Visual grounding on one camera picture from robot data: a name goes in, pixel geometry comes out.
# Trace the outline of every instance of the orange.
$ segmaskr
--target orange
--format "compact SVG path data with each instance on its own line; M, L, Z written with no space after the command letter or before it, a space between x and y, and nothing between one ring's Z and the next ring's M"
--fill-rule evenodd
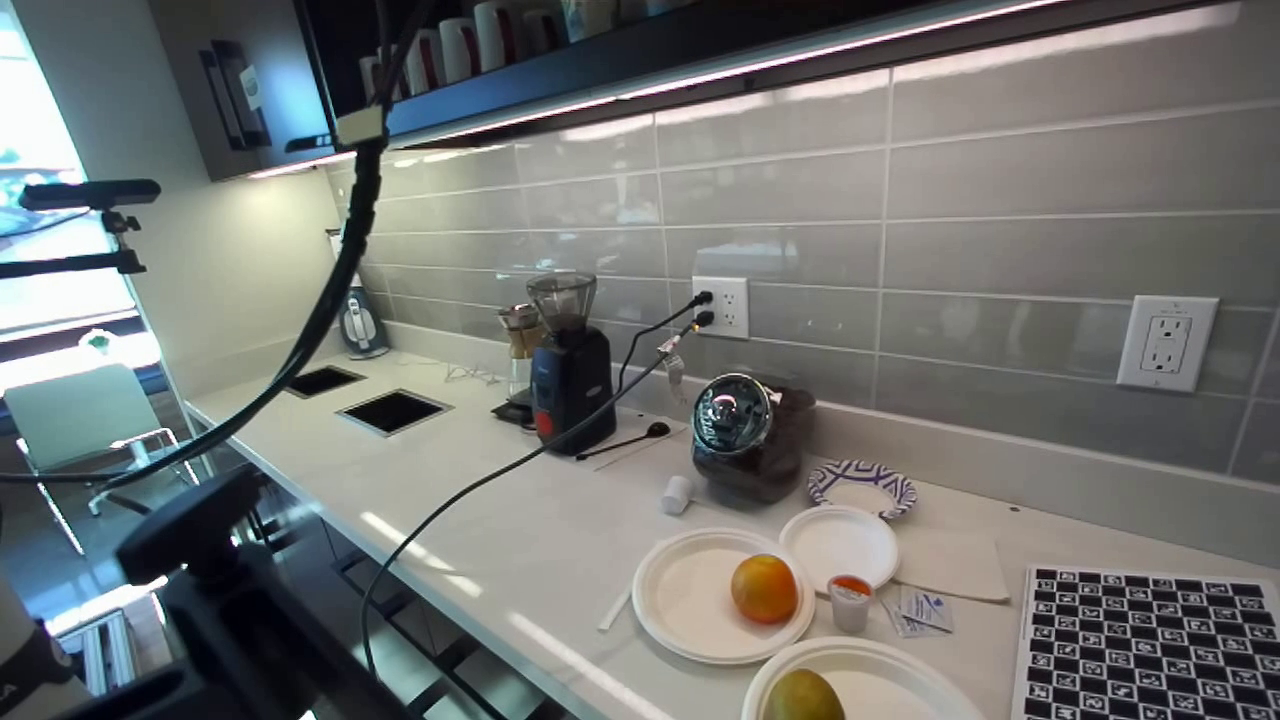
M796 616L800 588L780 556L748 556L732 572L732 604L752 624L784 624Z

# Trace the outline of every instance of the wall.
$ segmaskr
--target wall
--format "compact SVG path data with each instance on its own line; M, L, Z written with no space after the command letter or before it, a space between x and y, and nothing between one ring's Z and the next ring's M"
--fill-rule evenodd
M368 284L496 336L532 272L592 268L620 344L740 272L752 340L688 344L700 376L1276 484L1280 4L1152 40L1180 24L400 152ZM1196 396L1112 384L1136 292L1224 300Z
M136 296L180 392L272 368L320 292L320 172L208 184L144 0L16 0L92 180L152 176Z

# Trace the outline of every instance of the coffee grinder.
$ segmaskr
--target coffee grinder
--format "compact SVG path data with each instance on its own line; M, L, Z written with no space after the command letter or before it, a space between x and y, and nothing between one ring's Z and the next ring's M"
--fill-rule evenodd
M532 352L544 340L544 320L528 300L508 304L496 316L504 320L504 332L512 344L512 380L508 380L512 396L500 408L492 408L492 416L528 428L532 424L528 368L532 368Z
M528 300L548 324L544 344L532 352L532 432L548 452L572 456L616 432L616 412L604 408L612 400L608 336L588 324L596 276L536 276Z

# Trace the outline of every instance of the kitchen counter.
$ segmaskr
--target kitchen counter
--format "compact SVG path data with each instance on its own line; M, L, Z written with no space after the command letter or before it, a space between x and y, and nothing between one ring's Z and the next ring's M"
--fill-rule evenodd
M324 520L372 560L384 560L396 540L456 488L536 448L528 432L492 420L488 408L504 400L504 384L408 352L332 364L368 380L312 400L284 392L236 436L236 448L288 492L316 504ZM340 408L392 388L420 392L448 404L448 412L392 436L340 416ZM240 384L192 396L188 408L200 420L224 420L252 392L256 384ZM632 612L624 612L612 632L596 632L596 624L632 584L636 564L656 540L688 528L752 528L776 536L784 520L800 512L800 500L780 500L768 512L696 500L688 516L664 516L660 492L672 472L696 476L684 428L588 464L540 456L444 512L416 548L400 556L396 576L576 716L736 716L756 664L688 664L652 644ZM952 676L984 716L1008 716L1012 708L1024 564L1204 572L1276 584L1276 568L1012 508L940 484L920 484L920 504L904 528L908 524L992 536L1012 604L952 600L956 636L924 640L900 640L876 612L864 636L928 660ZM808 636L832 636L824 604Z

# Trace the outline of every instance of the white plate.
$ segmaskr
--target white plate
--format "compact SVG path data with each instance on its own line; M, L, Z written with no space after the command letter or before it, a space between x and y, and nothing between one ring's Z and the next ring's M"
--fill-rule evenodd
M812 592L800 592L788 624L752 624L732 608L732 572L768 552L796 560L768 536L736 528L696 528L656 544L632 580L632 608L644 632L676 656L700 664L760 664L812 624Z
M900 560L892 528L852 504L808 508L788 520L780 540L788 556L796 556L800 580L816 592L824 592L832 576L860 576L884 588Z
M776 652L752 676L740 720L760 720L772 684L792 668L820 672L836 688L844 716L856 720L980 720L976 704L944 672L900 648L852 636L820 636Z

